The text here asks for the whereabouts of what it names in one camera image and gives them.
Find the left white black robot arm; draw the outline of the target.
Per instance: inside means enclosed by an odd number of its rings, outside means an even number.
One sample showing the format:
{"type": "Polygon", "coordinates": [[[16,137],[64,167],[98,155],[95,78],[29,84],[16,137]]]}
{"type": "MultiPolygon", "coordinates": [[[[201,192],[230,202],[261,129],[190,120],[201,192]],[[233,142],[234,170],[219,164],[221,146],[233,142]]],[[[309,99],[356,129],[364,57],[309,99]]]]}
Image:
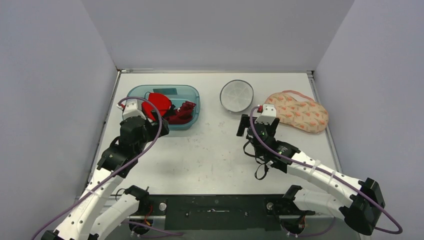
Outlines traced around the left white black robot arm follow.
{"type": "Polygon", "coordinates": [[[150,122],[132,116],[120,122],[120,134],[102,153],[84,194],[65,213],[68,215],[55,230],[47,230],[43,240],[87,240],[97,214],[113,190],[122,182],[138,159],[161,136],[169,133],[162,117],[150,122]]]}

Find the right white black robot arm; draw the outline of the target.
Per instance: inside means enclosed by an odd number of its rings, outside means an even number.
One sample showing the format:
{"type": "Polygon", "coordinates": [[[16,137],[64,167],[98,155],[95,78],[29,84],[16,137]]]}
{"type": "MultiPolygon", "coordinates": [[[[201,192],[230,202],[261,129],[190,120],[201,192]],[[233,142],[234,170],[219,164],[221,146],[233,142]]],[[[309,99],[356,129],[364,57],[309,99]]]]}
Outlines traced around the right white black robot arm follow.
{"type": "Polygon", "coordinates": [[[255,117],[242,114],[236,135],[246,137],[246,145],[254,149],[251,157],[264,167],[264,173],[267,174],[270,168],[277,169],[322,190],[316,192],[291,186],[282,201],[286,213],[294,215],[298,211],[321,211],[344,220],[351,229],[362,235],[370,236],[373,233],[386,206],[377,181],[372,178],[360,180],[331,169],[299,148],[276,140],[276,121],[263,124],[255,120],[255,117]]]}

